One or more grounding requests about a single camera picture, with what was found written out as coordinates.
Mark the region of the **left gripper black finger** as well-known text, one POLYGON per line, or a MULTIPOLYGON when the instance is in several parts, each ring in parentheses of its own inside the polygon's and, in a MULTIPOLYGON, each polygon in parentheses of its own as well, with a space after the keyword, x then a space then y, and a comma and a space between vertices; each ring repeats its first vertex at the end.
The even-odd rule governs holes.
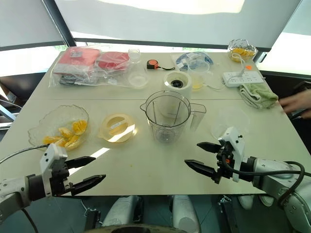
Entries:
POLYGON ((83 179, 81 182, 72 185, 72 187, 70 188, 70 193, 72 196, 75 196, 84 191, 87 191, 93 188, 94 186, 98 185, 105 178, 106 175, 103 174, 103 175, 94 175, 86 179, 83 179))
POLYGON ((65 164, 67 166, 67 169, 80 168, 80 167, 83 167, 83 166, 93 162, 94 160, 96 160, 96 158, 94 158, 94 157, 82 156, 79 158, 75 158, 75 159, 65 161, 65 164))

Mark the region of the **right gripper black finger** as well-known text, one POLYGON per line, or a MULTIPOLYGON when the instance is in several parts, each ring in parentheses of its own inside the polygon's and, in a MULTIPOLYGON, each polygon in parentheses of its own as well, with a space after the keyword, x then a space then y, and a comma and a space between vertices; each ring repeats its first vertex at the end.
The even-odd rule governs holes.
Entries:
POLYGON ((218 153, 218 151, 221 149, 221 145, 210 142, 200 142, 197 143, 197 146, 210 153, 218 153))
POLYGON ((206 166, 204 163, 196 160, 184 160, 184 162, 195 172, 210 177, 213 181, 215 180, 217 172, 214 168, 206 166))

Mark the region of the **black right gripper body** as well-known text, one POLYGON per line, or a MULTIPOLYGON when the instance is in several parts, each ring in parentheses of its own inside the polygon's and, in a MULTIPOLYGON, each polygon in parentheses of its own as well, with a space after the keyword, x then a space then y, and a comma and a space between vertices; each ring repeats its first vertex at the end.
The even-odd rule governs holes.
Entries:
POLYGON ((222 177, 230 179, 233 176, 233 172, 227 168, 228 166, 233 168, 235 164, 232 145, 230 143, 225 143, 221 146, 220 150, 217 152, 216 159, 218 168, 212 180, 216 184, 219 184, 222 177))

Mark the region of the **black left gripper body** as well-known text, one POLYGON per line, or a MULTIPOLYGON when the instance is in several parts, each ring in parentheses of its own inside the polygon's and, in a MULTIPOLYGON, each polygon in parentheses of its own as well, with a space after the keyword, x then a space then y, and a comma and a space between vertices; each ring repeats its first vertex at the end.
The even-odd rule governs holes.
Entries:
POLYGON ((52 177, 50 186, 52 196, 60 196, 71 191, 73 184, 68 181, 69 169, 73 168, 74 161, 63 159, 54 160, 52 163, 52 177))

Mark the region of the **person's bare hand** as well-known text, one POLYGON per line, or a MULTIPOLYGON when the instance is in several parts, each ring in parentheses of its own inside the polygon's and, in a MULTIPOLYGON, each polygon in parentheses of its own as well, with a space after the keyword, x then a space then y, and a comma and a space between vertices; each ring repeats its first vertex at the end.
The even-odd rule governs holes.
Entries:
POLYGON ((311 117, 311 90, 305 90, 295 95, 282 98, 279 104, 283 107, 285 113, 291 113, 299 109, 307 109, 301 114, 302 118, 311 117))

